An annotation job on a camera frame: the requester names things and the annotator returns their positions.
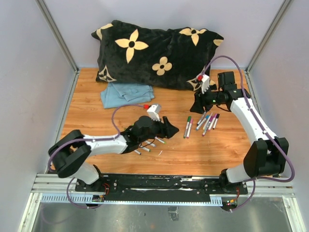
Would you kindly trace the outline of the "light blue capped marker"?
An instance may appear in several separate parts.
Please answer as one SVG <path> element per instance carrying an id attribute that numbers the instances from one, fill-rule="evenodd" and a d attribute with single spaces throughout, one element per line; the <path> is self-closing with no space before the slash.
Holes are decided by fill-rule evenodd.
<path id="1" fill-rule="evenodd" d="M 145 143 L 149 146 L 156 147 L 156 145 L 153 142 L 145 141 Z"/>

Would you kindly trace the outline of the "green capped white marker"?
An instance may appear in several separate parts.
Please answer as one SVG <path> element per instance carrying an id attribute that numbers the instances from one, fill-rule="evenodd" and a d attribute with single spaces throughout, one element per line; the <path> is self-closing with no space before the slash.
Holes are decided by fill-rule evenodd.
<path id="1" fill-rule="evenodd" d="M 147 151 L 147 152 L 150 152 L 150 151 L 151 151 L 151 150 L 150 150 L 149 148 L 147 148 L 147 147 L 141 147 L 141 149 L 144 150 L 144 151 Z"/>

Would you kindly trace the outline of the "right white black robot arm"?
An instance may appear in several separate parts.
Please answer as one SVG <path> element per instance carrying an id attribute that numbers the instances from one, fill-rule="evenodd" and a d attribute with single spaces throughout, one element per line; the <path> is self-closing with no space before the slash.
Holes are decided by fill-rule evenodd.
<path id="1" fill-rule="evenodd" d="M 262 120 L 253 105 L 250 94 L 238 88 L 233 72 L 218 74 L 218 86 L 212 87 L 210 77 L 198 74 L 193 79 L 197 91 L 190 111 L 202 114 L 214 105 L 226 105 L 243 126 L 251 147 L 242 164 L 221 171 L 219 189 L 230 193 L 245 180 L 281 174 L 285 169 L 289 143 L 286 138 L 278 137 Z"/>

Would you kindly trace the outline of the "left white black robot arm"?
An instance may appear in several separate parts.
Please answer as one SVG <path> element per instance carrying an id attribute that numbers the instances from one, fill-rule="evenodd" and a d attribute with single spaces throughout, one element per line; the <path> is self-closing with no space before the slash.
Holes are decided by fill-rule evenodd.
<path id="1" fill-rule="evenodd" d="M 92 191 L 98 191 L 103 187 L 103 179 L 98 168 L 85 162 L 88 157 L 130 153 L 147 140 L 169 139 L 178 132 L 166 116 L 162 121 L 141 116 L 132 126 L 113 136 L 89 136 L 73 130 L 48 150 L 49 163 L 53 163 L 59 178 L 74 177 Z"/>

